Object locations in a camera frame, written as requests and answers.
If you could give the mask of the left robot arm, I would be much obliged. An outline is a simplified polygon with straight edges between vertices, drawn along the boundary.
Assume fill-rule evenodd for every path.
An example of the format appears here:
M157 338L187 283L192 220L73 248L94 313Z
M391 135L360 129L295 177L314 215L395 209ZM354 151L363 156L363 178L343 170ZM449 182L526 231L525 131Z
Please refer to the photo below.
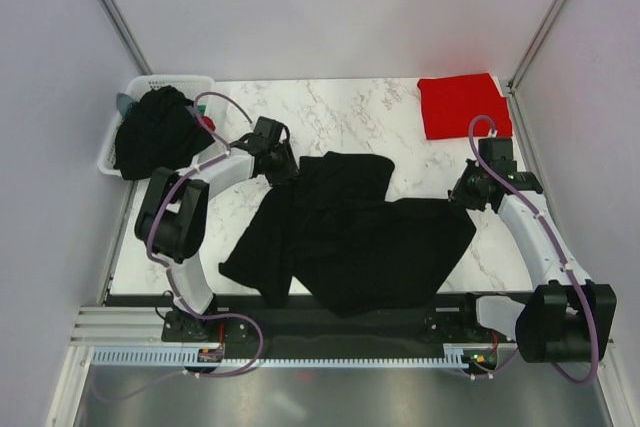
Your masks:
M223 323L199 256L209 202L258 176L279 186L298 173L289 128L266 117L258 118L251 132L211 160L184 173L168 168L152 173L134 233L144 243L148 259L164 268L169 282L172 309L164 315L164 342L213 341Z

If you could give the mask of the black t-shirt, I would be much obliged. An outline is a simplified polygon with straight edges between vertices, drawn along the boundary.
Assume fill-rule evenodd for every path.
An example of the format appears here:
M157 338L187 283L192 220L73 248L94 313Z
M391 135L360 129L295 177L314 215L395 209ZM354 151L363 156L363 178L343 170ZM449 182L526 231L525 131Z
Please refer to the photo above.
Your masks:
M304 156L272 187L219 272L274 308L298 280L340 317L429 302L476 227L444 199L386 200L394 163L374 154Z

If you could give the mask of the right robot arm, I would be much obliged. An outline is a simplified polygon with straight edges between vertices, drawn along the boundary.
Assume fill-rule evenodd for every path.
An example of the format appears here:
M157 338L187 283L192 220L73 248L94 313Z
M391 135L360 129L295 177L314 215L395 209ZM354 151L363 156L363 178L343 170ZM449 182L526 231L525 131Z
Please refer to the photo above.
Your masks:
M603 359L617 297L579 265L562 239L541 183L521 172L509 138L472 140L474 154L449 192L468 210L486 208L509 230L533 287L524 302L487 294L458 315L467 339L483 339L492 330L516 341L529 363L596 363Z

